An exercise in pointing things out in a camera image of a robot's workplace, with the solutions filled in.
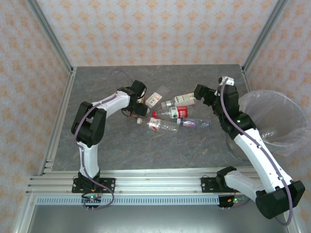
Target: table surface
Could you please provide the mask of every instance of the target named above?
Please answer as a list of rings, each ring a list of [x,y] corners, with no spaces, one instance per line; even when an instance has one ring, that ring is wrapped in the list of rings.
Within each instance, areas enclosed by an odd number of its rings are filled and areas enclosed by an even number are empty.
[[[77,110],[83,101],[95,102],[111,95],[115,89],[130,86],[121,69],[147,86],[149,97],[161,85],[171,95],[194,91],[197,84],[216,89],[220,76],[234,78],[239,95],[247,92],[239,65],[180,65],[78,67],[56,152],[53,170],[72,171],[80,168],[79,150],[70,132]],[[194,106],[193,117],[209,118],[210,129],[181,127],[177,133],[156,132],[125,117],[121,111],[106,120],[104,137],[98,146],[100,169],[161,169],[187,167],[250,166],[236,158],[225,142],[212,109],[202,102]]]

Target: red label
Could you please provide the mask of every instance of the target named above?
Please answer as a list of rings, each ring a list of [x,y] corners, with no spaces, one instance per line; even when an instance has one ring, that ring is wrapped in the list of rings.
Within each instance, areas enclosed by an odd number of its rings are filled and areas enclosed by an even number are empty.
[[[177,107],[177,110],[178,110],[178,118],[188,117],[187,107]]]

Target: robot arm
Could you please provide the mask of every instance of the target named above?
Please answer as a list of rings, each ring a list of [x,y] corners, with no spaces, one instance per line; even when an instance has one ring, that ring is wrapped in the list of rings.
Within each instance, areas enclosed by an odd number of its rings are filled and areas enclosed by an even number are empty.
[[[240,133],[225,116],[221,106],[220,92],[224,80],[227,78],[229,82],[225,85],[224,91],[225,109],[230,118],[232,118],[243,131],[260,143],[260,146],[268,153],[276,165],[281,176],[278,176],[276,170],[261,148],[257,147],[247,136]],[[228,187],[233,188],[245,194],[256,202],[258,209],[266,218],[271,219],[289,210],[288,197],[282,182],[282,180],[284,180],[290,190],[293,207],[297,206],[305,191],[304,185],[301,181],[294,182],[281,168],[263,143],[250,116],[240,111],[238,103],[239,94],[234,86],[233,79],[221,77],[219,79],[219,84],[220,86],[217,90],[210,89],[203,85],[197,85],[194,96],[198,100],[204,98],[203,103],[212,107],[214,114],[219,118],[222,129],[229,134],[231,139],[244,151],[261,180],[261,182],[256,182],[242,175],[236,168],[230,166],[217,172],[216,181],[219,187],[221,189],[226,189]]]
[[[118,110],[128,110],[137,115],[145,116],[148,107],[138,103],[138,99],[143,96],[145,88],[146,86],[142,82],[135,80],[131,87],[119,88],[115,94],[101,101],[93,103],[85,101],[81,103],[71,128],[72,134],[76,133],[86,113],[96,106],[87,116],[88,120],[82,123],[76,138],[80,151],[81,166],[78,179],[82,186],[82,192],[97,189],[97,186],[87,177],[85,169],[93,180],[98,181],[100,179],[100,170],[97,164],[97,148],[104,135],[106,118]]]

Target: clear trash bag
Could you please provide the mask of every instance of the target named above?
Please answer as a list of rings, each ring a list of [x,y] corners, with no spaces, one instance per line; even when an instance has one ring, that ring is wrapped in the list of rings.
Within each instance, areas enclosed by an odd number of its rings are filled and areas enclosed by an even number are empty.
[[[239,99],[240,110],[257,126],[271,153],[288,156],[311,141],[311,126],[302,108],[286,95],[252,91]]]

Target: wall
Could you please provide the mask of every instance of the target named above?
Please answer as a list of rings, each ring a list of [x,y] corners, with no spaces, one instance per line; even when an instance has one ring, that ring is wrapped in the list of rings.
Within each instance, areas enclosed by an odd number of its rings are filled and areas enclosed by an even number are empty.
[[[253,90],[285,93],[300,104],[311,119],[311,5],[290,0],[247,78]],[[311,229],[311,146],[282,161],[288,173],[306,186],[299,205],[305,230]]]
[[[10,233],[37,175],[67,72],[25,0],[0,4],[0,232]]]
[[[277,0],[39,0],[73,66],[243,64]]]

